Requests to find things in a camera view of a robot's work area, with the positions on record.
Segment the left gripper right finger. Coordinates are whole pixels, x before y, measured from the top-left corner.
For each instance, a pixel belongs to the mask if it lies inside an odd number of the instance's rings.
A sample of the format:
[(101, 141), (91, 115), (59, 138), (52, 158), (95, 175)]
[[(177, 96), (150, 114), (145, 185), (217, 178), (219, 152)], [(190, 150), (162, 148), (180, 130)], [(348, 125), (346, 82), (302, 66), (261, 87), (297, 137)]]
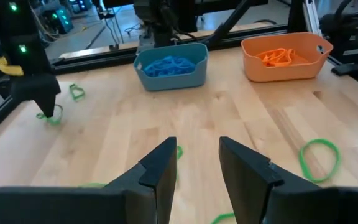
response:
[(358, 224), (358, 187), (325, 187), (229, 138), (219, 160), (237, 224)]

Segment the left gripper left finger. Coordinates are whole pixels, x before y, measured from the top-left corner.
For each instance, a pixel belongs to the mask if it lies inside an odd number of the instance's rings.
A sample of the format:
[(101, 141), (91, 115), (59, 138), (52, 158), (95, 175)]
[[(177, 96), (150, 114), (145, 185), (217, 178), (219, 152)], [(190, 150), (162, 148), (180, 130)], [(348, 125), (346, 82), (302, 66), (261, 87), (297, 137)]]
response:
[(0, 187), (0, 224), (169, 224), (177, 139), (101, 188)]

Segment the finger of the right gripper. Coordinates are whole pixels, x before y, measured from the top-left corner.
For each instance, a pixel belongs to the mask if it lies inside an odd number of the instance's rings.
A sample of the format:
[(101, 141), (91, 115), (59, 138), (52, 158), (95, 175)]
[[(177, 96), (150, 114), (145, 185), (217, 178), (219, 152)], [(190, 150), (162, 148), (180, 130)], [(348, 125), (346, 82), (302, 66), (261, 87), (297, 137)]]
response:
[(47, 118), (51, 118), (54, 114), (55, 100), (55, 95), (38, 96), (35, 98), (36, 104)]

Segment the knotted green rubber band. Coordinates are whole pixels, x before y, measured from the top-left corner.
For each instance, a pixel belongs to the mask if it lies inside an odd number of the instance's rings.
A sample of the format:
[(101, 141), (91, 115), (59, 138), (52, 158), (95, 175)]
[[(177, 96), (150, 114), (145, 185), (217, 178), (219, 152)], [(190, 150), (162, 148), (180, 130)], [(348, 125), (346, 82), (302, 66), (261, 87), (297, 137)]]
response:
[(63, 117), (63, 107), (59, 104), (55, 104), (52, 117), (48, 118), (43, 113), (38, 113), (36, 115), (37, 119), (45, 120), (48, 124), (52, 126), (59, 125), (61, 123), (62, 117)]

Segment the orange rubber band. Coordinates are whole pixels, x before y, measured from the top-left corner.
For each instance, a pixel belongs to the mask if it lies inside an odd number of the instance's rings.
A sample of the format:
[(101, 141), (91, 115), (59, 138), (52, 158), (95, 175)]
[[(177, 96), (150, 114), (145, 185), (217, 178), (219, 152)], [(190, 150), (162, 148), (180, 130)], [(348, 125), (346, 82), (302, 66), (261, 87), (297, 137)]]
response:
[(279, 56), (280, 54), (282, 54), (285, 51), (294, 51), (293, 49), (284, 49), (284, 48), (279, 48), (279, 49), (275, 49), (274, 51), (276, 51), (276, 57)]
[(274, 67), (286, 67), (291, 65), (294, 58), (295, 58), (294, 51), (285, 51), (279, 56), (272, 59), (271, 64)]
[(291, 58), (281, 57), (273, 58), (269, 64), (264, 64), (266, 67), (287, 67), (292, 64)]
[(279, 67), (288, 65), (287, 51), (285, 49), (275, 49), (257, 54), (256, 57), (261, 59), (267, 67)]
[(261, 59), (263, 64), (269, 64), (273, 60), (273, 58), (276, 57), (276, 51), (271, 50), (262, 52), (258, 54), (257, 57)]

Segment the computer with cyan lights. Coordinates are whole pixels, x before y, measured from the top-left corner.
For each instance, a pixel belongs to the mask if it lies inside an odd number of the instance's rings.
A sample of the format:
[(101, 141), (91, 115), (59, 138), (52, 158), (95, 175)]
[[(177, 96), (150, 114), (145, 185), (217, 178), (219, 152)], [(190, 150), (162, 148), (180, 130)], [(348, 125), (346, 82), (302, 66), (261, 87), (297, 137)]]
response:
[(73, 23), (64, 7), (43, 12), (46, 25), (59, 34), (67, 34), (73, 29)]

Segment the computer with blue lights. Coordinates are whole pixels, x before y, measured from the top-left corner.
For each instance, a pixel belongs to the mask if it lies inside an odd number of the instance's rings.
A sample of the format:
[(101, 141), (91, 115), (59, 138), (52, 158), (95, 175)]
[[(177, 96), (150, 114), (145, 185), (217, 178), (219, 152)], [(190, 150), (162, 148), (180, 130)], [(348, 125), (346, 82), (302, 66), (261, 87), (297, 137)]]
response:
[(69, 0), (74, 13), (87, 11), (92, 7), (91, 0)]

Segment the teal blue plastic basket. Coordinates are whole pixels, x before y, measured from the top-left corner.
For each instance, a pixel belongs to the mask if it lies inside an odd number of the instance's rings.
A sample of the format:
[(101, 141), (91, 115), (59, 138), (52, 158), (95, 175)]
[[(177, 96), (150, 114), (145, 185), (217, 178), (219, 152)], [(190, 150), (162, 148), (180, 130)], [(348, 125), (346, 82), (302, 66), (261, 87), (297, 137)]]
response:
[[(196, 65), (195, 71), (187, 74), (150, 77), (144, 68), (152, 62), (168, 56), (187, 58)], [(141, 52), (134, 61), (134, 69), (147, 91), (174, 90), (204, 85), (208, 64), (207, 46), (201, 43), (190, 43), (160, 47)]]

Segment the orange plastic basket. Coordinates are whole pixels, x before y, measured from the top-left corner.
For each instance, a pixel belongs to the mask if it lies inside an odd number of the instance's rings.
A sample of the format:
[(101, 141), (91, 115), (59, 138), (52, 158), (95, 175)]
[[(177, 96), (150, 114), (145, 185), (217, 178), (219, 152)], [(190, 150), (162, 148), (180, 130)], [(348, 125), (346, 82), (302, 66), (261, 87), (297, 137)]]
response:
[[(333, 45), (323, 37), (309, 32), (251, 37), (241, 42), (246, 77), (253, 82), (301, 80), (316, 77)], [(265, 51), (293, 49), (295, 58), (287, 67), (266, 67), (256, 57)]]

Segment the black aluminium table frame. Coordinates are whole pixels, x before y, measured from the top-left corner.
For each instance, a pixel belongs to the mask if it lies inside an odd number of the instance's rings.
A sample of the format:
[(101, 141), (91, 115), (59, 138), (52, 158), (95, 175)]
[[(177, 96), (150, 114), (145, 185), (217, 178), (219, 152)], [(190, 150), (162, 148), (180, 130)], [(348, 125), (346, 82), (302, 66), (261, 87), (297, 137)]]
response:
[[(146, 12), (146, 16), (153, 16), (158, 19), (162, 19), (162, 21), (167, 21), (166, 18), (163, 17), (163, 7), (168, 7), (169, 4), (165, 4), (163, 0), (144, 0), (147, 1), (146, 5), (140, 5), (140, 12)], [(238, 3), (235, 3), (235, 8), (229, 18), (221, 24), (217, 30), (206, 37), (201, 39), (202, 43), (206, 44), (208, 47), (212, 47), (213, 50), (217, 49), (225, 49), (229, 48), (228, 37), (229, 28), (231, 29), (235, 23), (249, 10), (250, 7), (257, 6), (258, 3), (255, 3), (259, 0), (241, 0)], [(306, 9), (303, 9), (303, 5), (311, 4), (312, 0), (292, 0), (291, 2), (291, 10), (288, 18), (288, 31), (294, 32), (296, 22), (299, 23), (303, 21), (304, 27), (306, 27), (307, 19), (300, 19), (301, 16), (306, 15)], [(0, 0), (0, 32), (8, 33), (12, 35), (27, 35), (27, 34), (35, 34), (35, 30), (37, 28), (34, 16), (32, 15), (31, 6), (28, 0)], [(341, 29), (355, 29), (358, 26), (358, 20), (350, 24), (343, 25), (335, 25), (334, 28)], [(130, 60), (134, 60), (135, 58), (135, 48), (124, 49), (124, 50), (116, 50), (112, 52), (106, 53), (98, 53), (94, 56), (84, 56), (80, 58), (74, 59), (64, 59), (61, 62), (57, 62), (55, 64), (51, 64), (54, 75), (63, 75), (66, 73), (73, 72), (82, 72), (85, 70), (93, 70), (97, 68), (103, 68), (107, 66), (118, 66), (125, 65), (130, 63)], [(0, 124), (6, 118), (8, 114), (10, 114), (18, 104), (23, 101), (31, 101), (31, 100), (15, 100), (13, 97), (8, 96), (7, 106), (2, 105), (2, 109), (0, 109)]]

